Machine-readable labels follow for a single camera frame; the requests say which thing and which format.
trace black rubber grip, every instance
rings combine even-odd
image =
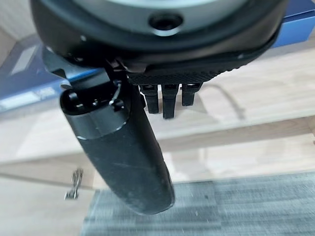
[[[174,190],[141,95],[137,87],[131,89],[129,118],[120,129],[78,141],[107,185],[129,208],[138,214],[156,214],[174,204]],[[72,116],[65,115],[72,126]]]

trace black plastic tab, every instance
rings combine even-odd
[[[162,85],[163,118],[174,118],[176,95],[179,85]]]
[[[192,106],[195,93],[198,92],[203,83],[182,84],[182,106]]]
[[[140,91],[145,95],[150,114],[158,114],[158,86],[141,85]]]

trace handle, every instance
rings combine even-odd
[[[107,105],[73,115],[67,111],[65,94],[61,107],[84,152],[111,190],[138,214],[156,214],[173,206],[172,182],[138,87],[125,85],[122,94],[125,106],[120,111]]]

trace wooden desk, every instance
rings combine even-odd
[[[174,181],[315,169],[315,40],[269,50],[207,82],[173,120],[149,114]],[[58,108],[0,123],[0,174],[103,187]]]

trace gray carpet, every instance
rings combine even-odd
[[[315,236],[315,173],[175,184],[174,207],[139,216],[97,191],[81,236]]]

